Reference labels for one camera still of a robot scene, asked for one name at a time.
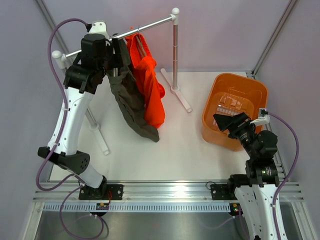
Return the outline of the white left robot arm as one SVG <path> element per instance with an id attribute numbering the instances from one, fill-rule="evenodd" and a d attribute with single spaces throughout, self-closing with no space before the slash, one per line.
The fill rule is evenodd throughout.
<path id="1" fill-rule="evenodd" d="M 47 146 L 40 147 L 37 153 L 82 180 L 83 192 L 98 200 L 108 195 L 107 179 L 91 165 L 90 155 L 78 150 L 78 139 L 112 54 L 110 41 L 104 35 L 89 33 L 82 38 L 81 51 L 65 72 L 64 97 L 54 133 Z"/>

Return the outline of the dark green shorts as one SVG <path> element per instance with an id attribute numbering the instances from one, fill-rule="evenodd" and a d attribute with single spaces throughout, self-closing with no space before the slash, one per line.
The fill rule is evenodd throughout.
<path id="1" fill-rule="evenodd" d="M 156 143 L 160 140 L 159 132 L 144 119 L 144 97 L 138 90 L 136 79 L 131 70 L 129 51 L 123 39 L 119 39 L 119 44 L 123 67 L 118 71 L 118 76 L 114 76 L 113 71 L 106 73 L 111 93 L 114 95 L 127 125 L 141 137 Z"/>

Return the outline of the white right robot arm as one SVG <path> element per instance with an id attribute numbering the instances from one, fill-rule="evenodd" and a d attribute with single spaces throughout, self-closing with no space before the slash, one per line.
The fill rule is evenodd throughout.
<path id="1" fill-rule="evenodd" d="M 288 238 L 277 190 L 279 174 L 274 161 L 278 137 L 271 131 L 256 132 L 256 122 L 244 112 L 237 115 L 215 113 L 220 131 L 240 142 L 249 156 L 245 174 L 232 174 L 227 180 L 228 196 L 237 199 L 251 240 L 286 240 Z"/>

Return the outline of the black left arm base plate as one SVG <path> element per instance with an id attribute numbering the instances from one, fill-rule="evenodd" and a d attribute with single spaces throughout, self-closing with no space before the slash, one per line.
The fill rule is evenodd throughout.
<path id="1" fill-rule="evenodd" d="M 122 200 L 124 186 L 122 184 L 103 183 L 99 188 L 84 186 L 81 188 L 78 199 L 88 201 Z"/>

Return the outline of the white plastic hanger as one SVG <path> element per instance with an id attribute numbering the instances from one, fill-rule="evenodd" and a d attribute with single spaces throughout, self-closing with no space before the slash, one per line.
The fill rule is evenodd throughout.
<path id="1" fill-rule="evenodd" d="M 119 40 L 117 38 L 112 38 L 113 55 L 111 66 L 113 69 L 113 76 L 117 77 L 119 75 L 119 70 L 124 66 L 122 51 L 120 48 Z"/>

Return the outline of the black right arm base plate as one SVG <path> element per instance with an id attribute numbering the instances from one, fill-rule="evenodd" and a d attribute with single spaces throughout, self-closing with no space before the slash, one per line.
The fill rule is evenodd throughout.
<path id="1" fill-rule="evenodd" d="M 215 201 L 231 201 L 236 200 L 236 197 L 233 193 L 230 193 L 228 186 L 226 184 L 211 184 L 210 193 L 212 200 Z"/>

